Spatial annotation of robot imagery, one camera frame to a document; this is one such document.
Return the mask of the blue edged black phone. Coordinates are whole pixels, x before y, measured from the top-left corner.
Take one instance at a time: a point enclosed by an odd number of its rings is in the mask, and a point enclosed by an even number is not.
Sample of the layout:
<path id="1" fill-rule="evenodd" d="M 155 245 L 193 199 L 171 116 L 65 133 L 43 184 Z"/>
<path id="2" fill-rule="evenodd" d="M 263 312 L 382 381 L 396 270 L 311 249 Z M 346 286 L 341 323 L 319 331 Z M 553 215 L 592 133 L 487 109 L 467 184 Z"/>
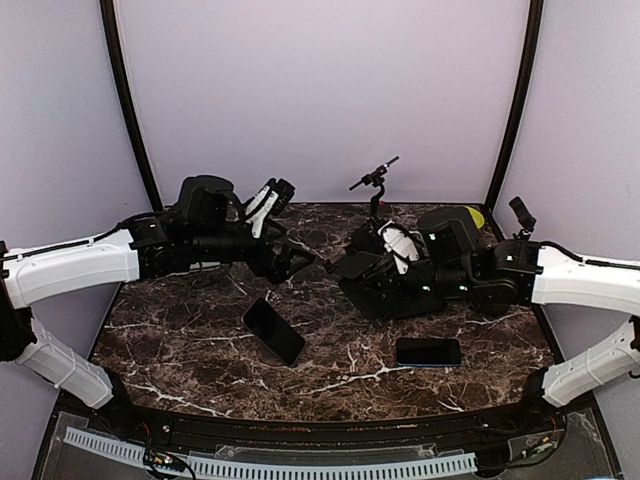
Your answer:
<path id="1" fill-rule="evenodd" d="M 456 339 L 399 338 L 395 343 L 396 364 L 407 367 L 459 367 L 462 354 Z"/>

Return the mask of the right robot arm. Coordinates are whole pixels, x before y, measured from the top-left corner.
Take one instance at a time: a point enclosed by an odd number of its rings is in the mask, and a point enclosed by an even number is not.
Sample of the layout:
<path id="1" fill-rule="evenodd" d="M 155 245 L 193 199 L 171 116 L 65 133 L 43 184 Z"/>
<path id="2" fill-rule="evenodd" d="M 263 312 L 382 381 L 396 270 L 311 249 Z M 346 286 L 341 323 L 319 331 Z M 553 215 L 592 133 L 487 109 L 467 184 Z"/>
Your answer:
<path id="1" fill-rule="evenodd" d="M 549 416 L 582 394 L 639 367 L 639 265 L 632 261 L 575 254 L 552 241 L 529 236 L 534 218 L 519 210 L 518 236 L 483 246 L 465 207 L 422 215 L 416 232 L 374 219 L 380 246 L 396 265 L 378 281 L 393 308 L 438 310 L 453 301 L 502 312 L 512 305 L 567 304 L 627 314 L 600 343 L 560 364 L 542 368 L 526 382 L 524 401 L 510 413 L 521 434 L 534 432 Z"/>

